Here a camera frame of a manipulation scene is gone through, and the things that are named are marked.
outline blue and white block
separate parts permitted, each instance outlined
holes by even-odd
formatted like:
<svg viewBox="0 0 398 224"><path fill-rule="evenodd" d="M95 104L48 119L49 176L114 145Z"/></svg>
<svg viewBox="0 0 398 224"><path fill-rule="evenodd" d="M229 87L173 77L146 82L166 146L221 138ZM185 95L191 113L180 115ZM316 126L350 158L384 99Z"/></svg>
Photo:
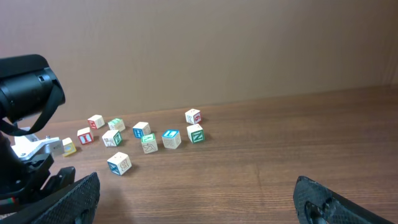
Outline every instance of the blue and white block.
<svg viewBox="0 0 398 224"><path fill-rule="evenodd" d="M148 122L138 122L132 127L132 132L136 138L142 138L145 135L150 134L150 127Z"/></svg>
<svg viewBox="0 0 398 224"><path fill-rule="evenodd" d="M166 149L176 149L181 144L181 136L179 130L167 130L162 135L163 145Z"/></svg>
<svg viewBox="0 0 398 224"><path fill-rule="evenodd" d="M129 156L123 152L118 152L109 158L108 165L112 173L117 175L123 175L132 166Z"/></svg>

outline blue block top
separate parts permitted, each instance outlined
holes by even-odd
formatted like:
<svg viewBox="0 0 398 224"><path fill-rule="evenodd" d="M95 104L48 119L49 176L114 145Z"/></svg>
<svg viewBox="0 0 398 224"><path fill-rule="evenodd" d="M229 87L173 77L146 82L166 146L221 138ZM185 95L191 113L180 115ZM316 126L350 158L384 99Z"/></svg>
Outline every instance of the blue block top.
<svg viewBox="0 0 398 224"><path fill-rule="evenodd" d="M179 132L180 132L179 130L172 130L172 129L169 129L169 130L166 130L165 133L163 133L162 137L165 137L165 138L174 138Z"/></svg>

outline wooden block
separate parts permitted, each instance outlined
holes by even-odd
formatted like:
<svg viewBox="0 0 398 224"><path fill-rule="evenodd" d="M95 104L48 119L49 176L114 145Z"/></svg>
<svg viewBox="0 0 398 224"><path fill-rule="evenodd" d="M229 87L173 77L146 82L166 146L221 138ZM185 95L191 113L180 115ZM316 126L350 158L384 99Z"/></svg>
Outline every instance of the wooden block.
<svg viewBox="0 0 398 224"><path fill-rule="evenodd" d="M118 130L109 130L102 136L106 147L116 147L122 142L122 136Z"/></svg>
<svg viewBox="0 0 398 224"><path fill-rule="evenodd" d="M166 149L176 149L181 143L179 130L167 130L162 135L163 145Z"/></svg>
<svg viewBox="0 0 398 224"><path fill-rule="evenodd" d="M101 115L94 115L87 119L90 128L98 129L105 125L104 118Z"/></svg>
<svg viewBox="0 0 398 224"><path fill-rule="evenodd" d="M120 132L122 132L126 128L124 126L123 120L120 118L113 119L112 121L108 122L108 125L110 130L118 130Z"/></svg>
<svg viewBox="0 0 398 224"><path fill-rule="evenodd" d="M145 154L157 151L157 144L154 133L143 136L141 138L141 144Z"/></svg>
<svg viewBox="0 0 398 224"><path fill-rule="evenodd" d="M131 168L131 161L127 154L118 152L108 159L108 165L112 173L123 175L128 169Z"/></svg>
<svg viewBox="0 0 398 224"><path fill-rule="evenodd" d="M194 124L187 127L188 137L192 143L198 143L205 140L205 133L199 124Z"/></svg>
<svg viewBox="0 0 398 224"><path fill-rule="evenodd" d="M93 133L90 128L83 128L77 131L77 137L80 140L81 144L88 144L94 141Z"/></svg>
<svg viewBox="0 0 398 224"><path fill-rule="evenodd" d="M134 127L132 127L132 131L136 138L142 138L143 136L150 134L149 123L138 122Z"/></svg>
<svg viewBox="0 0 398 224"><path fill-rule="evenodd" d="M201 121L201 113L200 110L190 109L185 112L185 119L190 124L197 124Z"/></svg>
<svg viewBox="0 0 398 224"><path fill-rule="evenodd" d="M74 143L72 142L72 139L66 138L66 139L62 140L62 144L63 144L63 151L64 151L64 154L62 154L62 155L64 157L67 157L70 154L73 154L76 152L76 147L75 147Z"/></svg>

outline brown wood surface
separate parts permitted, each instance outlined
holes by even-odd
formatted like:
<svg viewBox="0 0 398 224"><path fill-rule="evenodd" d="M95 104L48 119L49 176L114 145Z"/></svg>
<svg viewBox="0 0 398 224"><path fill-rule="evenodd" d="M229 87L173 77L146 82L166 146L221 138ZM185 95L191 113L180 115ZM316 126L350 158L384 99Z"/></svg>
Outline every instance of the brown wood surface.
<svg viewBox="0 0 398 224"><path fill-rule="evenodd" d="M298 223L292 197L299 175L398 222L398 89L202 106L206 141L199 144L188 139L187 109L118 116L127 127L120 147L104 146L107 126L80 145L84 120L49 124L38 136L71 137L78 146L55 158L53 174L66 166L76 167L76 179L98 173L95 223ZM144 154L131 131L138 121L149 122L158 152ZM164 149L166 129L181 131L178 149ZM119 151L133 163L122 177L106 163Z"/></svg>

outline block face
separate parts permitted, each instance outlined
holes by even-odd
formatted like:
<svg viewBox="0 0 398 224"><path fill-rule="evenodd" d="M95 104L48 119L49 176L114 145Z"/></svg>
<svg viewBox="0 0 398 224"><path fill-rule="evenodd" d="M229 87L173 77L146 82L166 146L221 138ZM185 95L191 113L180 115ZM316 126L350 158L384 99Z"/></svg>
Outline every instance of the block face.
<svg viewBox="0 0 398 224"><path fill-rule="evenodd" d="M190 124L197 124L201 121L200 110L190 109L185 112L185 120Z"/></svg>
<svg viewBox="0 0 398 224"><path fill-rule="evenodd" d="M156 152L158 150L154 133L143 136L141 144L145 154Z"/></svg>
<svg viewBox="0 0 398 224"><path fill-rule="evenodd" d="M166 149L176 149L181 143L179 130L166 130L162 135L163 145Z"/></svg>
<svg viewBox="0 0 398 224"><path fill-rule="evenodd" d="M102 139L106 147L116 147L122 141L122 136L118 130L109 130L103 136Z"/></svg>
<svg viewBox="0 0 398 224"><path fill-rule="evenodd" d="M123 120L120 118L115 118L112 121L108 122L108 126L110 128L110 130L118 130L118 131L123 131L125 130L125 126L123 123Z"/></svg>
<svg viewBox="0 0 398 224"><path fill-rule="evenodd" d="M150 134L149 123L138 122L134 127L132 127L132 131L136 138L142 138L143 136Z"/></svg>
<svg viewBox="0 0 398 224"><path fill-rule="evenodd" d="M101 115L94 115L87 119L90 128L98 129L105 125L104 118Z"/></svg>
<svg viewBox="0 0 398 224"><path fill-rule="evenodd" d="M205 140L205 133L199 124L194 124L187 127L188 137L192 143L198 143Z"/></svg>
<svg viewBox="0 0 398 224"><path fill-rule="evenodd" d="M73 154L76 152L76 147L70 138L66 138L66 139L62 140L62 144L63 144L63 151L64 151L64 153L62 154L63 157L69 156L70 154Z"/></svg>
<svg viewBox="0 0 398 224"><path fill-rule="evenodd" d="M108 159L108 165L111 171L117 175L123 175L132 167L129 156L122 152L118 152Z"/></svg>
<svg viewBox="0 0 398 224"><path fill-rule="evenodd" d="M81 144L88 144L94 141L93 133L90 128L83 128L77 131L77 136Z"/></svg>

